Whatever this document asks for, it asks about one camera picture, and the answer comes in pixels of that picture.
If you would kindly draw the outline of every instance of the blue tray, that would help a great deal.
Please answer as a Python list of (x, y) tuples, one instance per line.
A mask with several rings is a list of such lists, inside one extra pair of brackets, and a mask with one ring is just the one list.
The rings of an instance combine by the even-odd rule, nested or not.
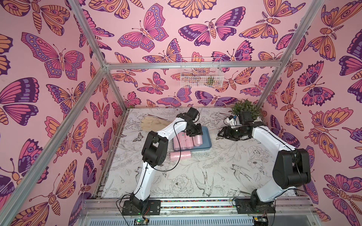
[(198, 147), (194, 147), (193, 149), (186, 149), (186, 150), (181, 150), (181, 151), (206, 151), (209, 150), (212, 147), (212, 143), (211, 143), (211, 139), (210, 139), (210, 134), (209, 134), (209, 130), (206, 126), (202, 126), (202, 145), (198, 146)]

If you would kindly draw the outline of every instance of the black metal plate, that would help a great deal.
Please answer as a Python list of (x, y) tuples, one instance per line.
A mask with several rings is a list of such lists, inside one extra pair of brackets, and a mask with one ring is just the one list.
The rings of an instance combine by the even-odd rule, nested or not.
[[(150, 210), (148, 211), (147, 216), (160, 215), (161, 200), (149, 200), (148, 206), (150, 207)], [(134, 216), (134, 215), (139, 215), (139, 214), (137, 212), (134, 212), (131, 210), (131, 201), (127, 200), (127, 201), (125, 201), (125, 203), (123, 205), (122, 215)]]

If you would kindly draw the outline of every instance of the white wire basket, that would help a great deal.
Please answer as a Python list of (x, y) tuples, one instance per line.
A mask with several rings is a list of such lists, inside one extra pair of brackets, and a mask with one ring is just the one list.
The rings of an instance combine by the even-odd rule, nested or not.
[(223, 84), (224, 73), (220, 67), (219, 61), (203, 62), (199, 57), (184, 57), (182, 61), (197, 63), (199, 66), (187, 65), (181, 62), (180, 81), (181, 87), (209, 87), (220, 88)]

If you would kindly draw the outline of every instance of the bird drawing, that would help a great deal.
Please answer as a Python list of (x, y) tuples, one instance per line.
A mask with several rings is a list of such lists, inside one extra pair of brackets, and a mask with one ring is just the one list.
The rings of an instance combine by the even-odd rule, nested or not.
[(212, 193), (212, 189), (214, 187), (214, 177), (212, 177), (212, 183), (211, 186), (209, 185), (209, 183), (207, 182), (207, 172), (205, 171), (205, 173), (202, 171), (202, 175), (204, 176), (204, 182), (200, 182), (198, 179), (196, 179), (195, 173), (192, 172), (194, 174), (194, 179), (195, 179), (195, 183), (197, 185), (197, 187), (200, 190), (203, 190), (202, 196), (203, 197), (210, 197), (211, 193)]

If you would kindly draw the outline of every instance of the green plant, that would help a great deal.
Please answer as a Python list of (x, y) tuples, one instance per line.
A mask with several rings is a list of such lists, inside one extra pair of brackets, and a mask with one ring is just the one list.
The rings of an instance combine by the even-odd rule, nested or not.
[(238, 115), (241, 111), (250, 111), (253, 120), (256, 120), (260, 116), (260, 111), (251, 101), (244, 100), (239, 101), (232, 108), (232, 113)]

